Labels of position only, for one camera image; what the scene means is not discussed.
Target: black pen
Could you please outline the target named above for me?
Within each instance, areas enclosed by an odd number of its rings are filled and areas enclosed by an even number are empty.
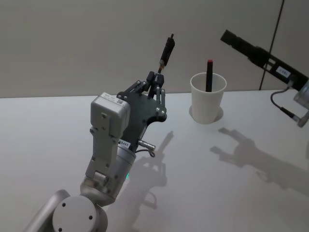
[[[212,66],[213,61],[209,59],[207,62],[207,73],[206,73],[206,92],[212,91]]]

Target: white table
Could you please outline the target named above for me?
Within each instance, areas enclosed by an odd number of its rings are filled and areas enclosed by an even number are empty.
[[[159,148],[156,158],[137,154],[107,209],[108,231],[307,232],[309,125],[298,128],[270,93],[225,93],[224,115],[210,125],[189,115],[190,94],[168,94],[167,121],[144,136]],[[275,99],[302,116],[295,93]],[[22,231],[59,189],[79,194],[92,154],[93,99],[0,99],[1,232]]]

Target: wall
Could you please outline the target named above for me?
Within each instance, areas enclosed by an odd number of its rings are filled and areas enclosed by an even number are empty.
[[[281,1],[0,0],[0,97],[115,94],[156,71],[167,37],[167,92],[214,71],[228,90],[258,89],[262,70],[220,41],[229,29],[269,49]]]
[[[272,54],[309,76],[309,1],[286,0]],[[266,74],[262,89],[285,88],[286,84]]]

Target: label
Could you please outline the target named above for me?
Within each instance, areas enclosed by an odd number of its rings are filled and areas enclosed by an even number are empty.
[[[276,70],[277,73],[281,74],[282,76],[289,78],[289,76],[291,75],[291,73],[289,71],[287,71],[286,69],[284,69],[283,67],[279,66]]]
[[[119,142],[118,144],[121,144],[122,146],[124,146],[125,148],[128,148],[130,147],[131,143],[127,142],[127,141],[124,141],[122,139],[119,139]]]
[[[102,96],[102,98],[105,98],[105,99],[107,99],[107,100],[109,100],[111,102],[114,102],[114,103],[118,104],[118,105],[121,105],[121,106],[125,105],[123,100],[121,100],[119,98],[116,98],[115,96],[112,96],[112,95],[110,95],[108,93],[103,93],[101,96]]]

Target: black cable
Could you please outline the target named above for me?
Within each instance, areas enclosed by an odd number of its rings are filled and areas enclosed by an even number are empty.
[[[148,151],[148,149],[138,150],[138,151],[135,152],[135,154],[138,153],[138,152],[141,152],[141,151]]]
[[[138,151],[135,152],[135,154],[138,153],[138,152],[141,152],[141,151],[147,151],[152,158],[155,157],[155,153],[151,150],[148,150],[148,149],[138,150]]]
[[[280,91],[277,91],[277,92],[273,92],[271,95],[270,95],[270,100],[271,100],[271,103],[273,103],[276,107],[278,107],[279,109],[281,109],[281,106],[279,106],[278,104],[275,103],[274,101],[274,95],[278,94],[278,93],[284,93],[286,91],[289,90],[290,87],[287,87],[285,88],[284,90],[280,90]]]
[[[273,103],[276,107],[278,107],[282,112],[284,112],[287,116],[289,116],[291,119],[293,119],[294,121],[298,122],[299,121],[299,117],[297,117],[295,114],[293,114],[291,111],[285,109],[284,107],[282,106],[279,106],[278,104],[275,103],[273,97],[274,95],[278,94],[278,93],[284,93],[286,92],[288,89],[290,88],[290,86],[288,86],[287,88],[285,88],[284,90],[280,90],[280,91],[276,91],[274,93],[272,93],[270,95],[270,100],[271,100],[271,103]]]
[[[276,38],[276,35],[277,35],[277,30],[278,30],[279,22],[280,22],[280,19],[281,19],[281,14],[282,14],[283,6],[284,6],[284,1],[285,0],[282,0],[282,4],[281,4],[281,7],[280,7],[279,16],[278,16],[278,19],[277,19],[274,35],[272,37],[272,41],[271,41],[271,45],[270,45],[270,49],[269,49],[269,53],[270,54],[272,52],[272,47],[274,46],[275,38]],[[259,90],[262,89],[263,81],[264,81],[265,74],[266,74],[266,69],[267,69],[267,64],[266,64],[264,72],[263,72],[263,76],[262,76],[262,80],[261,80],[261,84],[260,84]]]

